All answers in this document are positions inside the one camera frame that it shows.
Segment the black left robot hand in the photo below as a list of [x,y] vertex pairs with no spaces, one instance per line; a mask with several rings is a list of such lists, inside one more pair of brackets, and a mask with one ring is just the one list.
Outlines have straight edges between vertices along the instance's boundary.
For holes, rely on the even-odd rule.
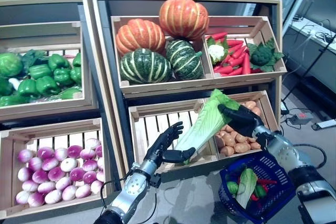
[[182,134],[183,128],[182,121],[178,121],[168,127],[148,149],[143,161],[152,161],[157,168],[159,168],[162,163],[177,164],[187,161],[196,152],[194,147],[184,151],[168,149],[173,141],[177,140],[179,135]]

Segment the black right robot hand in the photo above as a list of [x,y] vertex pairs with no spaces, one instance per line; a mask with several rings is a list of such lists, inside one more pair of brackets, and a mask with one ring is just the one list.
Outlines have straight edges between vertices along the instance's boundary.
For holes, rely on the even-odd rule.
[[237,110],[230,109],[223,104],[218,105],[217,108],[223,116],[229,119],[228,125],[243,136],[253,137],[256,128],[265,128],[260,116],[243,105],[240,105]]

